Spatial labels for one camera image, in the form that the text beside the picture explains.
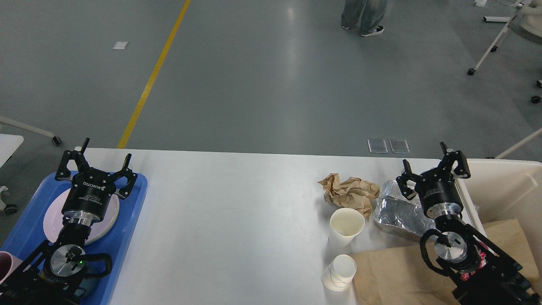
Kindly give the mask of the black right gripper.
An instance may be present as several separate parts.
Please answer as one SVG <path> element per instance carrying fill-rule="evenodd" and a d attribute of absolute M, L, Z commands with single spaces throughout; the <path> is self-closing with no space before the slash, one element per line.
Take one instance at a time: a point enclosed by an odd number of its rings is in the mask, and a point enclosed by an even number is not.
<path fill-rule="evenodd" d="M 401 195 L 412 200 L 418 195 L 424 215 L 436 220 L 440 216 L 459 216 L 463 203 L 455 185 L 455 178 L 470 178 L 466 156 L 460 150 L 453 150 L 440 141 L 443 158 L 438 166 L 430 170 L 430 178 L 412 172 L 407 159 L 403 159 L 404 170 L 395 178 Z M 417 191 L 411 189 L 408 182 L 414 182 Z"/>

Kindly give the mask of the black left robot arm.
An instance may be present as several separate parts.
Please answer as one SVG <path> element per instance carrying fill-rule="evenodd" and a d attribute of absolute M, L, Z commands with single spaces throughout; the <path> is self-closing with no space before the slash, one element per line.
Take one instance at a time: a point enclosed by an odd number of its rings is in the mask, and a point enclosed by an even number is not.
<path fill-rule="evenodd" d="M 2 305 L 79 305 L 89 285 L 113 271 L 112 255 L 91 253 L 85 245 L 94 225 L 106 219 L 112 199 L 127 199 L 138 174 L 127 154 L 122 168 L 108 172 L 89 165 L 86 138 L 79 150 L 64 151 L 56 181 L 68 181 L 70 189 L 61 207 L 61 229 L 56 240 L 45 239 L 6 274 L 1 283 Z"/>

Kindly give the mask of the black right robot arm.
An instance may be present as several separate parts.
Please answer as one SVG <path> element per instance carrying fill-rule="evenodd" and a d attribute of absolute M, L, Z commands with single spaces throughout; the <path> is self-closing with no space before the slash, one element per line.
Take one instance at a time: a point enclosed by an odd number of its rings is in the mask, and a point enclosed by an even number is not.
<path fill-rule="evenodd" d="M 462 220 L 463 203 L 455 186 L 457 178 L 470 178 L 466 156 L 440 143 L 443 158 L 422 174 L 415 174 L 407 160 L 396 178 L 401 195 L 418 197 L 424 216 L 435 228 L 419 241 L 426 266 L 453 281 L 453 297 L 461 305 L 540 305 L 531 292 L 522 266 L 474 226 Z"/>

